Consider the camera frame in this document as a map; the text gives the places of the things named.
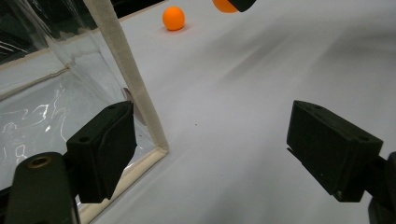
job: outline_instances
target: white table surface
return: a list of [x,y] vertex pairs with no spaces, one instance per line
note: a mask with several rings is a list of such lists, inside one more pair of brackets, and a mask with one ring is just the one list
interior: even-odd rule
[[[162,13],[183,8],[167,32]],[[223,14],[171,0],[122,23],[171,153],[93,223],[369,223],[287,150],[295,99],[396,150],[396,2],[258,0]]]

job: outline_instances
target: ping pong ball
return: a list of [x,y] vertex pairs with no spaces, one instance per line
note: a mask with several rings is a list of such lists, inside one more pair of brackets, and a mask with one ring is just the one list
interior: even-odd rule
[[213,0],[213,4],[221,12],[234,13],[238,11],[228,0]]
[[170,31],[180,30],[184,26],[184,13],[179,7],[168,7],[163,12],[163,24]]

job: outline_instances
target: orange ball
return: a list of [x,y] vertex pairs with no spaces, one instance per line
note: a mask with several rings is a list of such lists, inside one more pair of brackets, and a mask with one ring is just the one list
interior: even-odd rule
[[163,24],[170,31],[183,28],[185,20],[183,10],[179,7],[169,7],[163,12]]
[[234,13],[238,11],[238,9],[236,9],[236,7],[234,7],[228,0],[213,0],[213,4],[215,4],[215,7],[219,11],[225,13]]

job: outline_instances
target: transparent plastic sheet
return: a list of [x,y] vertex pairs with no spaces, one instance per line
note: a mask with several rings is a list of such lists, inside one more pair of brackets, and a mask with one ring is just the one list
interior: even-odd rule
[[[120,71],[88,10],[78,1],[56,2],[52,11],[37,0],[8,1],[18,20],[30,23],[25,27],[32,41],[50,50],[0,68],[0,189],[11,185],[21,161],[46,151],[65,153],[69,137],[126,98]],[[51,15],[62,12],[72,15],[69,32],[53,23]],[[155,148],[148,128],[134,122],[138,147],[130,164]]]

